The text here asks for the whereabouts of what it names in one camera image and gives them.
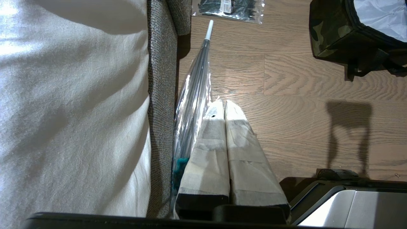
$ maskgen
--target camouflage pattern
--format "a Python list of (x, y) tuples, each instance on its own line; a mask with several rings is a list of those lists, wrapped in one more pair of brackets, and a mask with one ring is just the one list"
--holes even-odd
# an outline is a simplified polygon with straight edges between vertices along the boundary
[(313, 54), (329, 57), (338, 51), (334, 47), (341, 38), (352, 32), (345, 9), (345, 0), (313, 0), (309, 29)]
[[(353, 27), (347, 11), (354, 12), (352, 0), (313, 0), (310, 5), (309, 31), (314, 57), (347, 64), (371, 50), (381, 49), (390, 55), (405, 54), (407, 43), (384, 42), (386, 35), (373, 29)], [(373, 30), (375, 36), (367, 36)]]

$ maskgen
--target white umbrella tip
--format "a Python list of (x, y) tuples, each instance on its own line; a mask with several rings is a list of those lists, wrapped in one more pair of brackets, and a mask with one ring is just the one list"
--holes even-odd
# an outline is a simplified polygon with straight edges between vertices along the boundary
[(206, 40), (210, 40), (210, 36), (212, 35), (212, 27), (213, 27), (213, 20), (209, 21), (208, 30), (206, 31)]

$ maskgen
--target camouflage bag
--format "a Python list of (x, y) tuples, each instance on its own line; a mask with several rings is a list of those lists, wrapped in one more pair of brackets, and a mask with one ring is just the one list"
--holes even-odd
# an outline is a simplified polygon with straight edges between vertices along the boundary
[(407, 68), (390, 58), (407, 53), (406, 18), (406, 0), (313, 0), (309, 16), (313, 56), (346, 64), (349, 80), (381, 66), (405, 76)]

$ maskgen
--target plastic packet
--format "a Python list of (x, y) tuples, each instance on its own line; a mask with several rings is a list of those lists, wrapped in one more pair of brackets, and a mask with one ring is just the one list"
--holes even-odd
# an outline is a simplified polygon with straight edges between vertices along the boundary
[(264, 0), (192, 0), (192, 16), (217, 16), (262, 24)]

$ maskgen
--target clear plastic bag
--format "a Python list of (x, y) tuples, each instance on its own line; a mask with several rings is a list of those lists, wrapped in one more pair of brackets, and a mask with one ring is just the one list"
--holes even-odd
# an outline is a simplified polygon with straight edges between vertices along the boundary
[(192, 0), (192, 16), (217, 16), (262, 24), (264, 5), (264, 0)]
[(212, 26), (211, 20), (201, 49), (191, 64), (175, 110), (171, 209), (210, 103), (209, 45)]

